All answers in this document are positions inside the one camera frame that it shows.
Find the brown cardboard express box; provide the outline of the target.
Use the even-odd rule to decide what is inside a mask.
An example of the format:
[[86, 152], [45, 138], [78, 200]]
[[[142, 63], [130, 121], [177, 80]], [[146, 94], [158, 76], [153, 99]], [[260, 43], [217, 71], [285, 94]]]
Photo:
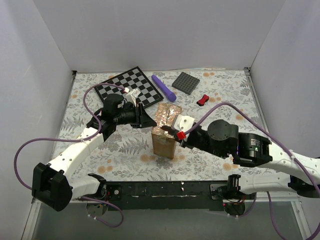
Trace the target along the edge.
[[175, 117], [182, 113], [182, 108], [168, 103], [159, 103], [155, 114], [156, 127], [152, 128], [151, 138], [153, 153], [159, 157], [173, 159], [176, 151], [176, 142], [173, 136], [161, 129], [162, 126], [171, 126]]

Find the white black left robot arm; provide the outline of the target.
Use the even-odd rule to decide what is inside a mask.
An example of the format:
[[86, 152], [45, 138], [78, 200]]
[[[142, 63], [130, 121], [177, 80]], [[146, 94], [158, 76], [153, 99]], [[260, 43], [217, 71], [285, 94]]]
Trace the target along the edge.
[[47, 164], [39, 163], [33, 169], [31, 195], [57, 212], [71, 200], [89, 197], [103, 200], [107, 195], [107, 181], [100, 175], [89, 173], [72, 181], [71, 177], [82, 162], [115, 131], [118, 125], [134, 129], [157, 126], [142, 103], [125, 101], [122, 95], [112, 93], [103, 107], [94, 113], [78, 137], [59, 156]]

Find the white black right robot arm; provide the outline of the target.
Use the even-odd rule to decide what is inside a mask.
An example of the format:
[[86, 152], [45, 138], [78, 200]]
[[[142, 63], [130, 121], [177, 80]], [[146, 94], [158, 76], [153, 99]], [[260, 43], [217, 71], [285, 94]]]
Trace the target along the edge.
[[183, 148], [197, 148], [246, 168], [274, 170], [272, 175], [244, 176], [232, 174], [227, 183], [212, 190], [214, 197], [237, 199], [257, 192], [294, 192], [306, 198], [320, 196], [320, 160], [285, 151], [268, 138], [239, 132], [237, 125], [219, 119], [211, 122], [206, 130], [193, 123], [185, 126], [186, 119], [164, 125]]

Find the black white checkerboard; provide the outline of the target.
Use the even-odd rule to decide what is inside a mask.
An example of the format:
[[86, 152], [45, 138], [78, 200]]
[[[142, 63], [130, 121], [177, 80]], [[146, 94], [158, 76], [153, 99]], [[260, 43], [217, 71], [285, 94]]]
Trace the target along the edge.
[[[145, 109], [161, 102], [164, 99], [163, 95], [156, 89], [138, 66], [120, 73], [103, 83], [117, 85], [128, 88], [129, 90], [139, 89], [140, 94], [136, 97], [136, 101], [138, 103], [142, 103]], [[126, 95], [120, 88], [110, 85], [99, 85], [94, 89], [102, 102], [105, 100], [107, 95], [110, 94], [120, 94], [123, 97]]]

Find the red black knife cap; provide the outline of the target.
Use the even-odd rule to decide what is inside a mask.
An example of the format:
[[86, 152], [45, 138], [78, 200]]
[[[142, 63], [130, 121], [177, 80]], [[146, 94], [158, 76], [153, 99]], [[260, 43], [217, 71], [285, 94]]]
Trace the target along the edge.
[[196, 102], [196, 104], [197, 104], [198, 106], [202, 107], [202, 106], [205, 105], [205, 103], [206, 103], [209, 99], [210, 99], [210, 97], [209, 97], [208, 95], [204, 94], [204, 95], [202, 96], [202, 98]]

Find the dark grey studded baseplate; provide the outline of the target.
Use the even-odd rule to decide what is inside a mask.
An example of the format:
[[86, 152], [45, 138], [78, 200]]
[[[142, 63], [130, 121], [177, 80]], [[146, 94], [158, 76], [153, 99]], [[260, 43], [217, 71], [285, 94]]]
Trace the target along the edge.
[[198, 78], [182, 72], [171, 86], [187, 95], [191, 95], [199, 83]]

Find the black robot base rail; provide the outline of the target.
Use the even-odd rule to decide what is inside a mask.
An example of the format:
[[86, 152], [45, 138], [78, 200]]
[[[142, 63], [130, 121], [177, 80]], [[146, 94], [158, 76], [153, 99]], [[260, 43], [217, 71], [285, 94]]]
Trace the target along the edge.
[[121, 210], [209, 210], [231, 216], [246, 212], [245, 195], [226, 180], [218, 181], [109, 181], [104, 201]]

